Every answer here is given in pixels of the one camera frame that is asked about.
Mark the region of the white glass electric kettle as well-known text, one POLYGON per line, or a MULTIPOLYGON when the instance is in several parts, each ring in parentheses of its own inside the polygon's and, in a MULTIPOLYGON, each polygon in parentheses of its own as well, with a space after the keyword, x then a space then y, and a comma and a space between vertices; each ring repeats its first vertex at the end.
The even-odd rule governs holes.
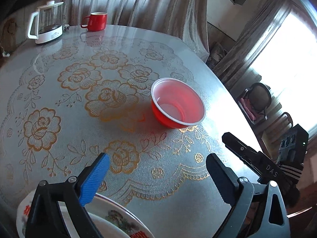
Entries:
POLYGON ((53 41, 63 34, 64 2, 48 1, 32 12, 27 24, 26 37, 36 44, 53 41))

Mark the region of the side window curtain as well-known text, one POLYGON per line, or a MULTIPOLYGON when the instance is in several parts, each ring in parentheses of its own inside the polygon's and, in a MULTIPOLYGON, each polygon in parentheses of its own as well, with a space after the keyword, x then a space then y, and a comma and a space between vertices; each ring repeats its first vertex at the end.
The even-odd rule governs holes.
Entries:
POLYGON ((212 68, 230 90, 245 74, 281 27, 293 7, 291 0, 261 0, 232 49, 212 68))

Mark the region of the red plastic bowl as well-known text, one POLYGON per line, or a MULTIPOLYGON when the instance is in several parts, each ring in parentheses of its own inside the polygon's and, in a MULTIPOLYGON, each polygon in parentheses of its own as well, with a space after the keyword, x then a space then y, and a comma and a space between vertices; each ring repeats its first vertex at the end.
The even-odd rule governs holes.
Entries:
POLYGON ((206 116, 205 104, 199 95, 186 83, 161 78, 151 87, 152 110, 156 120, 173 129, 199 125, 206 116))

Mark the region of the beige window curtain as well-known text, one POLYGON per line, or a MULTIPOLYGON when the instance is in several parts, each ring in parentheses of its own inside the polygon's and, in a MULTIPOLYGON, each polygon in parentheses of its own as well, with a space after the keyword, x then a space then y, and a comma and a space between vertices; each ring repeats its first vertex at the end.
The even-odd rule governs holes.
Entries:
POLYGON ((63 2, 63 21, 79 25, 92 12, 107 23, 161 32, 180 38, 199 58, 209 56, 207 0, 54 0, 63 2))

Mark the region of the white plate red double-happiness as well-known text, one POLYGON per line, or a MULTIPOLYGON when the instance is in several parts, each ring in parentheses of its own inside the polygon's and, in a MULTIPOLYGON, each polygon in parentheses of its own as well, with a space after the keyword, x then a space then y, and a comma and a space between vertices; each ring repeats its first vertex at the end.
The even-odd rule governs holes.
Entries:
MULTIPOLYGON (((25 236, 26 223, 35 190, 32 190, 19 204, 16 229, 19 237, 25 236)), ((96 194, 92 202, 85 205, 91 220, 103 237, 153 237, 146 225, 123 206, 96 194)))

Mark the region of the dark round-back chair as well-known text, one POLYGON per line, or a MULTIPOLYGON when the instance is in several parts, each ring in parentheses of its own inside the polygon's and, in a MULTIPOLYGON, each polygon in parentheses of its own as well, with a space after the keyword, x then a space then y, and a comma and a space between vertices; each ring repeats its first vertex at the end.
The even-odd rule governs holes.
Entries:
POLYGON ((251 125, 258 125, 266 121, 266 111, 271 105, 272 96, 269 88, 256 82, 238 97, 237 103, 247 121, 251 125))

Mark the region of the red mug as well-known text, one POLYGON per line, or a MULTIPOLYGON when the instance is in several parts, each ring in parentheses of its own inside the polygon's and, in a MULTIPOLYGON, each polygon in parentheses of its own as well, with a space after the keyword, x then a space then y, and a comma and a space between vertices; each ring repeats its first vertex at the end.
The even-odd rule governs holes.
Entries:
POLYGON ((89 16, 84 17, 84 19, 88 19, 88 23, 81 24, 80 27, 90 32, 103 31, 106 28, 107 13, 92 12, 89 16))

